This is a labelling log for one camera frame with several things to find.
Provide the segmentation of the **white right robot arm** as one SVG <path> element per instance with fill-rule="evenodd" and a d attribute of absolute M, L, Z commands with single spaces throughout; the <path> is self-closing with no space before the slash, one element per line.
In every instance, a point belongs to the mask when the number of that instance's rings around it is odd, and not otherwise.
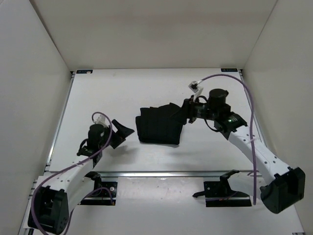
<path fill-rule="evenodd" d="M 304 197 L 305 173 L 292 168 L 272 153 L 251 132 L 247 122 L 231 111 L 226 103 L 228 91 L 213 89 L 205 103 L 193 96 L 185 99 L 179 111 L 171 117 L 182 124 L 193 123 L 200 118 L 211 120 L 217 133 L 236 146 L 256 165 L 256 173 L 244 174 L 231 170 L 220 176 L 219 190 L 225 196 L 242 192 L 256 196 L 265 207 L 279 214 Z"/>

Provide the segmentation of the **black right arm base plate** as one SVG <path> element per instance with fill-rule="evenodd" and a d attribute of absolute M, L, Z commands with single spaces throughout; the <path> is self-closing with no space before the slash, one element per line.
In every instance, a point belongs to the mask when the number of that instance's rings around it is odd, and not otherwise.
<path fill-rule="evenodd" d="M 251 199 L 243 192 L 226 189 L 220 181 L 204 181 L 204 195 L 207 208 L 251 207 Z"/>

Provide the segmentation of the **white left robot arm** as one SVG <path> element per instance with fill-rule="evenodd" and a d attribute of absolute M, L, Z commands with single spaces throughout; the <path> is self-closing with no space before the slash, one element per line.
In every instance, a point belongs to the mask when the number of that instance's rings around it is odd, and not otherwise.
<path fill-rule="evenodd" d="M 134 130 L 112 120 L 90 126 L 88 137 L 78 149 L 71 166 L 44 177 L 35 188 L 27 224 L 45 235 L 67 232 L 74 208 L 86 197 L 101 194 L 108 188 L 102 186 L 101 176 L 94 171 L 107 147 L 116 149 Z"/>

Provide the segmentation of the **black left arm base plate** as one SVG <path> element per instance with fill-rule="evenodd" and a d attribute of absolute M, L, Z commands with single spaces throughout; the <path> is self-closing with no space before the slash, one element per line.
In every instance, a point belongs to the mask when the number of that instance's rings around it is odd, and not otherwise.
<path fill-rule="evenodd" d="M 117 178 L 101 178 L 94 180 L 93 192 L 81 201 L 81 205 L 114 206 L 116 204 L 118 180 Z"/>

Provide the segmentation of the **black pleated skirt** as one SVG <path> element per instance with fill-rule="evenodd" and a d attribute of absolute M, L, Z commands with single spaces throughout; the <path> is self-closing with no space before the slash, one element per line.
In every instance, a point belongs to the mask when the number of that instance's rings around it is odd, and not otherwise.
<path fill-rule="evenodd" d="M 169 103 L 159 107 L 142 107 L 135 118 L 138 139 L 142 143 L 179 145 L 183 124 L 181 107 Z"/>

